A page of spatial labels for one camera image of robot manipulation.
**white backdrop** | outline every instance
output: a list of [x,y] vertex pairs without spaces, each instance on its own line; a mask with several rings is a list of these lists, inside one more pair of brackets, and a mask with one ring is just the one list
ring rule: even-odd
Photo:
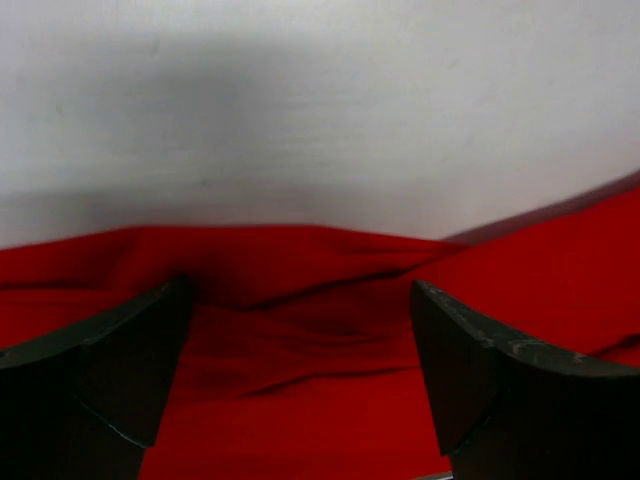
[[2,0],[0,246],[444,237],[640,167],[637,0]]

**red fabric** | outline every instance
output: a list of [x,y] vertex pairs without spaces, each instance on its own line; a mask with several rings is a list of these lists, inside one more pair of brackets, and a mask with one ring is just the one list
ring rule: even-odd
[[409,326],[411,280],[640,365],[639,214],[636,190],[472,248],[255,227],[136,228],[5,250],[0,343],[186,273],[197,287],[190,339],[143,480],[408,480],[447,468]]

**black plastic piece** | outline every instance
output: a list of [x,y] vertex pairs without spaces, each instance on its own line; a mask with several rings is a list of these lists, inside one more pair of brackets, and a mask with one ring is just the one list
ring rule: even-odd
[[425,282],[411,316],[456,480],[640,478],[640,370],[549,345]]
[[136,479],[190,316],[190,287],[176,278],[1,351],[0,478]]

